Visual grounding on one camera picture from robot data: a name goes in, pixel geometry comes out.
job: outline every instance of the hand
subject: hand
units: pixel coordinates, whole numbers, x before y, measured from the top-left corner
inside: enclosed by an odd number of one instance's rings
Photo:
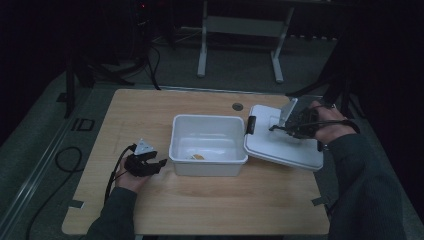
[[[336,108],[328,109],[326,107],[321,107],[321,104],[317,101],[313,101],[310,107],[315,108],[318,111],[319,121],[346,119]],[[321,127],[315,133],[315,139],[324,144],[329,144],[331,141],[347,134],[356,134],[356,132],[350,126],[342,124],[331,124]]]
[[[143,185],[147,182],[147,180],[149,180],[150,176],[146,176],[146,177],[133,176],[131,173],[127,172],[127,170],[124,167],[126,161],[127,161],[127,158],[123,158],[119,165],[119,171],[115,175],[115,178],[116,178],[115,186],[126,188],[135,193],[138,193],[140,192]]]

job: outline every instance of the wooden table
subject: wooden table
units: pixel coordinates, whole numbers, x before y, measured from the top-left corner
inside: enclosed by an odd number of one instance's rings
[[[241,103],[242,111],[232,109]],[[255,104],[281,107],[285,96],[118,90],[74,195],[84,207],[69,208],[62,230],[85,234],[100,215],[110,172],[121,152],[140,138],[167,158],[177,114],[248,118]],[[276,235],[326,234],[329,222],[312,172],[250,157],[237,177],[177,176],[172,161],[139,193],[136,234]]]

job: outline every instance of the white bin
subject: white bin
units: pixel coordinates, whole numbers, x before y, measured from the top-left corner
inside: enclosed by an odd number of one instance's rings
[[[237,176],[247,154],[240,117],[177,115],[169,157],[177,175]]]

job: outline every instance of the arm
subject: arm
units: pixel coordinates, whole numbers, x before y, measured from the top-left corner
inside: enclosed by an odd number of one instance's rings
[[[114,188],[100,217],[91,224],[85,239],[135,239],[133,212],[137,194]]]
[[[320,120],[343,120],[337,109],[317,107]],[[329,239],[406,239],[396,181],[381,167],[362,135],[344,125],[317,131],[317,140],[333,155],[339,201],[331,218]]]
[[[137,194],[149,177],[135,177],[127,173],[120,164],[116,173],[115,188],[112,190],[100,217],[92,223],[85,239],[128,239],[134,240],[133,212]]]

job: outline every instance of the container lid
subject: container lid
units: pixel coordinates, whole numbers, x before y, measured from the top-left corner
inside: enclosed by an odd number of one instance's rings
[[[315,139],[296,139],[279,129],[269,131],[270,127],[279,123],[280,113],[278,108],[252,107],[250,116],[254,116],[256,121],[244,138],[248,155],[311,171],[321,169],[324,157],[317,150]]]

